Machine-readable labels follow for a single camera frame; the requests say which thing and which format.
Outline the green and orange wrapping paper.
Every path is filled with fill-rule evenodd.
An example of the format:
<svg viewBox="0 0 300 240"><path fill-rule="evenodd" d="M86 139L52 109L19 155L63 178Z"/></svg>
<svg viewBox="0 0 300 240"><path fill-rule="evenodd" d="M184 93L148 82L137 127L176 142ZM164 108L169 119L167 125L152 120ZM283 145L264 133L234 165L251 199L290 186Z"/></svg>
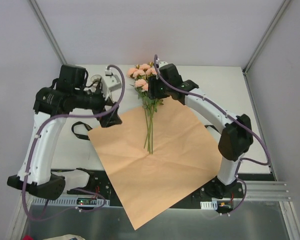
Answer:
<svg viewBox="0 0 300 240"><path fill-rule="evenodd" d="M132 226L138 229L214 178L218 144L185 105L164 100L153 118L153 153L144 148L145 113L123 113L122 124L97 127L88 137Z"/></svg>

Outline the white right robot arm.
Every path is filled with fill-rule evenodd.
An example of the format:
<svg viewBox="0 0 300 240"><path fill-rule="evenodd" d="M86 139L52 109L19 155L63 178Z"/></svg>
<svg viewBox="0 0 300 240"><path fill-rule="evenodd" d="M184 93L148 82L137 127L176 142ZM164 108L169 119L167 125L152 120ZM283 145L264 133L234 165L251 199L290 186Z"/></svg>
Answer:
<svg viewBox="0 0 300 240"><path fill-rule="evenodd" d="M220 134L218 150L222 156L218 174L204 185L204 192L217 199L232 193L240 158L253 143L251 119L246 115L231 116L212 101L192 80L184 81L172 63L155 62L156 75L148 81L150 99L171 97L208 120Z"/></svg>

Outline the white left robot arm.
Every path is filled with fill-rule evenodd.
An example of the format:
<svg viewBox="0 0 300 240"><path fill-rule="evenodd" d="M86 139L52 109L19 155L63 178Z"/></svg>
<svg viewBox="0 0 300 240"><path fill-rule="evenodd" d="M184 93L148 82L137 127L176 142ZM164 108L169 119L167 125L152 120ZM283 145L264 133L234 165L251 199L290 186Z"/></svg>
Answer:
<svg viewBox="0 0 300 240"><path fill-rule="evenodd" d="M33 106L34 125L25 160L7 185L20 190L22 197L32 196L56 200L62 193L78 189L89 195L95 191L92 173L83 168L53 173L52 160L61 130L74 109L91 110L101 127L120 125L119 104L125 92L125 77L119 67L108 65L105 76L91 90L88 71L81 66L63 64L59 77L50 87L43 87Z"/></svg>

